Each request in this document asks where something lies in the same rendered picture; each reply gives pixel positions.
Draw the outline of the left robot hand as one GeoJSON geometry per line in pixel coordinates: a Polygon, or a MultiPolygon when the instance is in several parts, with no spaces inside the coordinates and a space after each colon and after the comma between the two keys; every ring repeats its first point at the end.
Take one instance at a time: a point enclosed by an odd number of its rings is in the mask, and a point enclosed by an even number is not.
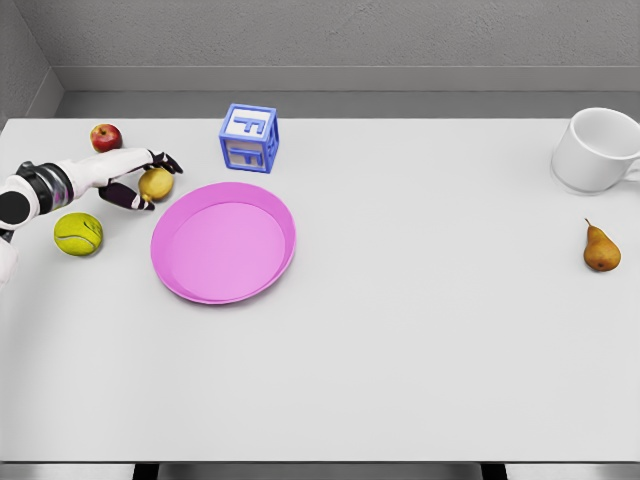
{"type": "Polygon", "coordinates": [[[144,148],[122,148],[98,154],[90,159],[87,169],[89,187],[97,188],[103,200],[129,210],[154,210],[155,204],[150,194],[136,193],[117,182],[117,178],[137,170],[162,171],[171,176],[183,173],[170,155],[144,148]]]}

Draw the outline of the yellow lemon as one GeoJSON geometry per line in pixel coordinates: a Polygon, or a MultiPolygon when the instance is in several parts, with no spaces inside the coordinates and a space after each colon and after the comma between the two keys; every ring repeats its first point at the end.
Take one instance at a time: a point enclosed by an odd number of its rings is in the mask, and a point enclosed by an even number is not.
{"type": "Polygon", "coordinates": [[[146,202],[163,200],[172,190],[174,176],[164,168],[147,170],[138,181],[141,198],[146,202]]]}

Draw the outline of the blue letter F block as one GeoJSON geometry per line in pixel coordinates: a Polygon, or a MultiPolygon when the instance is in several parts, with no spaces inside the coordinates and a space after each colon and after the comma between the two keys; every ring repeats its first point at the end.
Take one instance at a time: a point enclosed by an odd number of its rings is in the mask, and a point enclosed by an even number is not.
{"type": "Polygon", "coordinates": [[[269,174],[280,144],[277,110],[232,103],[219,141],[227,168],[269,174]]]}

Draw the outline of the yellow-green tennis ball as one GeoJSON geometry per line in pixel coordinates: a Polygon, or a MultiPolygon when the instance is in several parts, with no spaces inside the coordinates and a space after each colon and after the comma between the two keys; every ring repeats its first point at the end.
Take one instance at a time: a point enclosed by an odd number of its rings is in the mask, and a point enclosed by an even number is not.
{"type": "Polygon", "coordinates": [[[102,224],[88,213],[76,212],[62,216],[54,225],[54,242],[72,256],[89,256],[102,245],[102,224]]]}

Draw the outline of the brown pear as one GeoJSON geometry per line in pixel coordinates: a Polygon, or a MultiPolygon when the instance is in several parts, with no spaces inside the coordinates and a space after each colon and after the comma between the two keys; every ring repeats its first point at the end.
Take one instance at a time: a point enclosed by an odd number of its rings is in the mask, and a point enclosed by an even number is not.
{"type": "Polygon", "coordinates": [[[616,269],[621,262],[621,251],[618,246],[599,227],[587,222],[586,245],[583,259],[594,271],[608,272],[616,269]]]}

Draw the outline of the pink round plate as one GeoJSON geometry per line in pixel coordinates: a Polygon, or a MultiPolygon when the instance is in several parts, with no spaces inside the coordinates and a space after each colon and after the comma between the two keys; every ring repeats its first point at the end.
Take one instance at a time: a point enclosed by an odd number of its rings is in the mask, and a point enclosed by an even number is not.
{"type": "Polygon", "coordinates": [[[196,303],[248,299],[270,287],[291,263],[294,217],[273,193],[222,182],[175,201],[154,229],[150,253],[160,281],[196,303]]]}

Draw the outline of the red apple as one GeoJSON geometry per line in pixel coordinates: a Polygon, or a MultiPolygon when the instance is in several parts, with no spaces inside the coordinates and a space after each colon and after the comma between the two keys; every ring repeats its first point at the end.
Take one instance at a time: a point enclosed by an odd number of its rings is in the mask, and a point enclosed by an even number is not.
{"type": "Polygon", "coordinates": [[[102,123],[96,125],[91,130],[90,142],[96,152],[105,153],[121,148],[123,145],[123,137],[115,125],[102,123]]]}

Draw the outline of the white mug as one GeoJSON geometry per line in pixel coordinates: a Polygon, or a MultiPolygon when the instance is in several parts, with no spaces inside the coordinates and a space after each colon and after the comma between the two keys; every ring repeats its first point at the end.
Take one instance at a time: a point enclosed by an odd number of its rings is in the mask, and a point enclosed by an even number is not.
{"type": "Polygon", "coordinates": [[[580,194],[601,194],[623,182],[640,185],[640,123],[609,108],[577,112],[553,151],[550,170],[580,194]]]}

